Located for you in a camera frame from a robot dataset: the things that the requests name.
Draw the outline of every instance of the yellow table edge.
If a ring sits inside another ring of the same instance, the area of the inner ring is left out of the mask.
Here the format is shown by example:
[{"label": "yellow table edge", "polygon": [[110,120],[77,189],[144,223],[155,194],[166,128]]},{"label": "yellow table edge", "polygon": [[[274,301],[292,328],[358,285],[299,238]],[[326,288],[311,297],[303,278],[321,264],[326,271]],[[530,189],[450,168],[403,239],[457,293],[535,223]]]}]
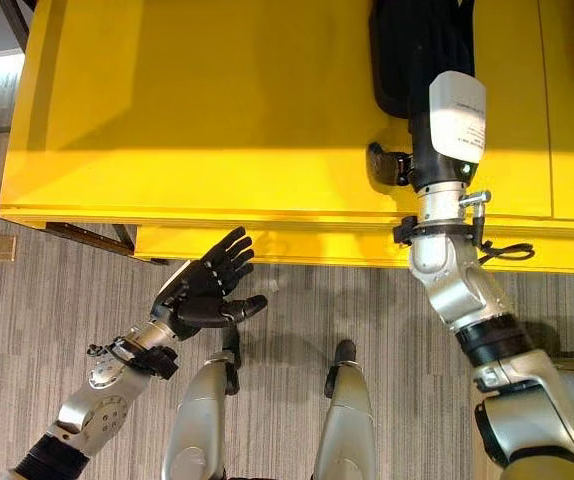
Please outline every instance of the yellow table edge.
[{"label": "yellow table edge", "polygon": [[[185,228],[139,226],[134,256],[149,258],[200,257],[206,249],[229,231],[227,228]],[[574,236],[572,231],[558,237],[543,238],[503,233],[491,227],[489,238],[497,246],[530,242],[536,256],[527,261],[492,260],[487,266],[495,271],[574,273]],[[364,267],[408,266],[409,249],[393,244],[391,232],[302,231],[248,228],[254,239],[259,263],[347,265]]]}]

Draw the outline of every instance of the robot forearm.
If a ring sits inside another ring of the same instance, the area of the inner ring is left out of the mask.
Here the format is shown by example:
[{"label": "robot forearm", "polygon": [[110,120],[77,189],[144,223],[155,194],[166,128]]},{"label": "robot forearm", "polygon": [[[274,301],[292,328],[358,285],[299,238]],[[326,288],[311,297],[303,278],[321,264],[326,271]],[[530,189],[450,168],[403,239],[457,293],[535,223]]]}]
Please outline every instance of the robot forearm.
[{"label": "robot forearm", "polygon": [[78,478],[89,459],[118,433],[152,375],[171,375],[176,336],[159,320],[134,327],[99,349],[88,381],[61,407],[56,421],[5,478]]}]

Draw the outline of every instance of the black cable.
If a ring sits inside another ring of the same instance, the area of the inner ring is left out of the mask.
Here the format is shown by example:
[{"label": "black cable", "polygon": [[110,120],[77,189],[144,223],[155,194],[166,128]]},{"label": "black cable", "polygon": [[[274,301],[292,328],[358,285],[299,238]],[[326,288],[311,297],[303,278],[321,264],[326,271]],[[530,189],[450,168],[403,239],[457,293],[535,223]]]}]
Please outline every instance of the black cable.
[{"label": "black cable", "polygon": [[485,262],[488,262],[492,258],[501,258],[503,260],[528,260],[534,255],[536,255],[536,251],[534,250],[534,246],[531,243],[516,243],[514,245],[509,245],[508,247],[503,248],[494,248],[492,247],[492,242],[487,240],[485,243],[480,245],[480,251],[485,254],[484,257],[481,257],[478,262],[483,265]]}]

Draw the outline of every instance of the black wristband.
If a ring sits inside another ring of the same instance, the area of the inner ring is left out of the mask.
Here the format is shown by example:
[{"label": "black wristband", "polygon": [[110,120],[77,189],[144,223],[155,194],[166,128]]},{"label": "black wristband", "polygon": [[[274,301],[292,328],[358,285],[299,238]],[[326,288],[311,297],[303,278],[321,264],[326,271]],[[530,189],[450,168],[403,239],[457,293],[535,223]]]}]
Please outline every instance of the black wristband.
[{"label": "black wristband", "polygon": [[15,468],[27,480],[75,480],[89,458],[56,437],[43,435]]},{"label": "black wristband", "polygon": [[511,314],[465,327],[456,338],[474,367],[534,349],[527,332]]}]

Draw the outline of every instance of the robot leg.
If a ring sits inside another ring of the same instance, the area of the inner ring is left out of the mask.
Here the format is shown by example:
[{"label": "robot leg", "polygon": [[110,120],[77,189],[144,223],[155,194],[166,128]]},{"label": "robot leg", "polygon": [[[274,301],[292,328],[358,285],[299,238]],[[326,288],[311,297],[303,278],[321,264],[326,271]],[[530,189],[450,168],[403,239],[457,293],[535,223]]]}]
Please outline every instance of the robot leg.
[{"label": "robot leg", "polygon": [[376,479],[374,419],[365,378],[355,360],[353,342],[340,342],[325,385],[331,405],[313,480]]}]

